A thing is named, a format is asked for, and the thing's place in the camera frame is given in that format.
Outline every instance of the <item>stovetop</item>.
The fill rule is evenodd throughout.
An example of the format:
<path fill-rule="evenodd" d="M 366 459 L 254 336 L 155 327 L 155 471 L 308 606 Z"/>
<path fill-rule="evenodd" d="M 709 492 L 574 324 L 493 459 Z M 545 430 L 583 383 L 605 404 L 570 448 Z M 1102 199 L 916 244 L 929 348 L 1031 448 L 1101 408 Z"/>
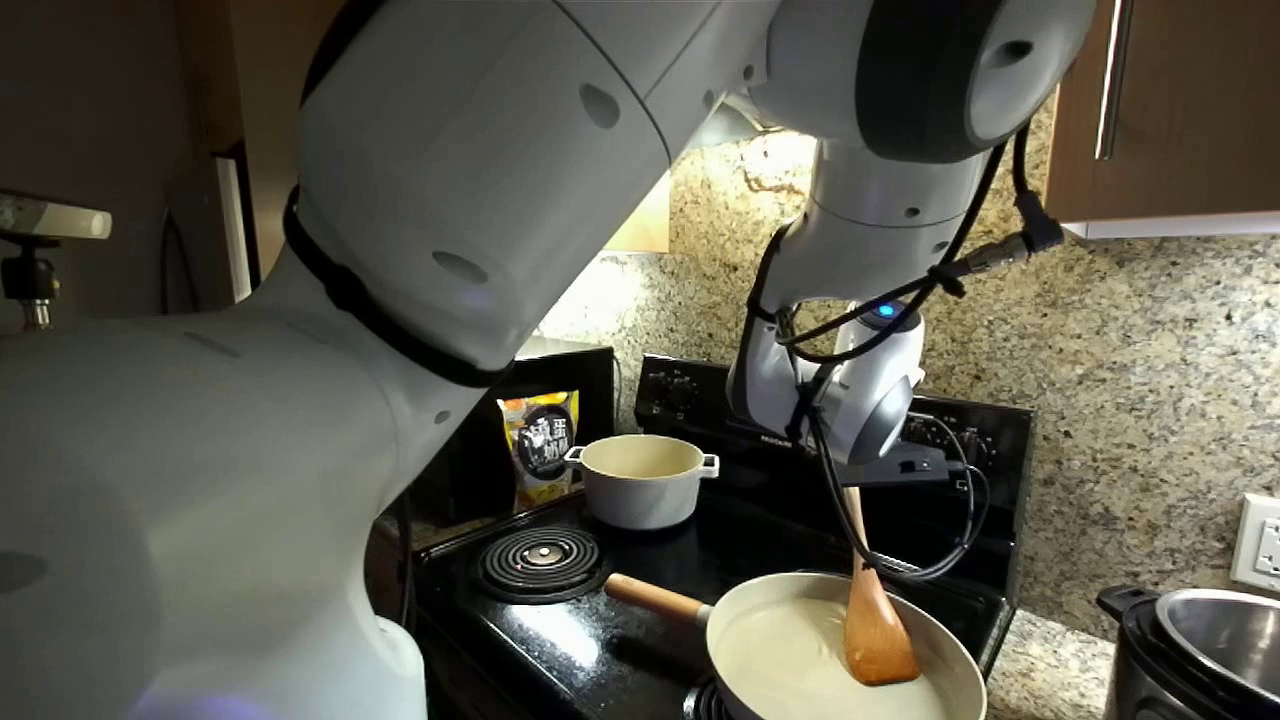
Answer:
<path fill-rule="evenodd" d="M 574 590 L 519 601 L 493 583 L 489 564 L 511 558 L 505 548 L 511 536 L 562 527 L 601 546 L 594 572 Z M 574 505 L 547 510 L 421 564 L 421 644 L 436 715 L 719 715 L 704 631 L 605 596 L 611 568 L 713 606 L 763 572 L 846 572 L 846 548 L 716 488 L 704 488 L 698 512 L 669 533 L 611 533 Z M 995 659 L 1012 617 L 998 593 L 965 581 L 893 583 L 893 593 L 946 623 L 985 667 Z"/>

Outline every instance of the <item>wooden spatula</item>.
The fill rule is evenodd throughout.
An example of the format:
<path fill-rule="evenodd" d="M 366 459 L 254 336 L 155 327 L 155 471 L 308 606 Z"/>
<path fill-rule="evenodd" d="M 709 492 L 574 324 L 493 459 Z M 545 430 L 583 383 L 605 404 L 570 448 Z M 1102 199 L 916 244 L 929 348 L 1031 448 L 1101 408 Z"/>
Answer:
<path fill-rule="evenodd" d="M 860 488 L 844 488 L 844 512 L 853 522 L 853 533 L 868 546 Z M 878 572 L 868 568 L 855 554 L 844 610 L 844 664 L 860 685 L 899 685 L 921 678 L 910 638 L 886 606 Z"/>

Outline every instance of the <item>frying pan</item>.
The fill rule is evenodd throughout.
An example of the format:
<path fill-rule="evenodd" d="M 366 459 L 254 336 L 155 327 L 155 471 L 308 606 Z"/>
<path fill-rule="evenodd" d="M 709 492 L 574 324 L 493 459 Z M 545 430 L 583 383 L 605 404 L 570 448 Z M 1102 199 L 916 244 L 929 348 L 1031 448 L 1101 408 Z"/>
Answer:
<path fill-rule="evenodd" d="M 611 572 L 605 593 L 704 623 L 719 698 L 736 720 L 985 720 L 989 685 L 965 644 L 916 606 L 893 596 L 921 678 L 868 690 L 844 667 L 846 575 L 776 572 L 727 590 L 716 606 Z"/>

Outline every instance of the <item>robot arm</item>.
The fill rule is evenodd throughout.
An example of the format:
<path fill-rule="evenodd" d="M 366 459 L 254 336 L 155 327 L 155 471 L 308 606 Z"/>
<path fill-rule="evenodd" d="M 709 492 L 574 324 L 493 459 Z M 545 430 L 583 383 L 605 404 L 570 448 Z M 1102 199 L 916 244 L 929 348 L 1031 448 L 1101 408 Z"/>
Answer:
<path fill-rule="evenodd" d="M 0 348 L 0 710 L 421 715 L 412 640 L 361 583 L 366 527 L 716 95 L 763 79 L 769 115 L 823 137 L 817 206 L 759 270 L 736 370 L 741 408 L 783 433 L 810 373 L 783 340 L 793 303 L 922 272 L 1087 17 L 1039 0 L 361 7 L 300 113 L 297 256 L 254 300 Z M 935 40 L 910 44 L 921 26 L 960 26 L 965 66 L 916 70 Z M 965 113 L 932 103 L 955 89 Z M 899 331 L 817 370 L 841 459 L 893 441 L 916 365 L 921 331 Z"/>

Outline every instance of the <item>kitchen counter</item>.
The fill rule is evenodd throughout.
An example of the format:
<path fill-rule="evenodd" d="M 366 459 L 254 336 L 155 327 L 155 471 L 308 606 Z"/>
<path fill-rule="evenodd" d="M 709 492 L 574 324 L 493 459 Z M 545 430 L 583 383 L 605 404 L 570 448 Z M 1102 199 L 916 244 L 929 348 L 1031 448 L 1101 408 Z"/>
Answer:
<path fill-rule="evenodd" d="M 990 720 L 1101 720 L 1114 644 L 1014 613 L 989 692 Z"/>

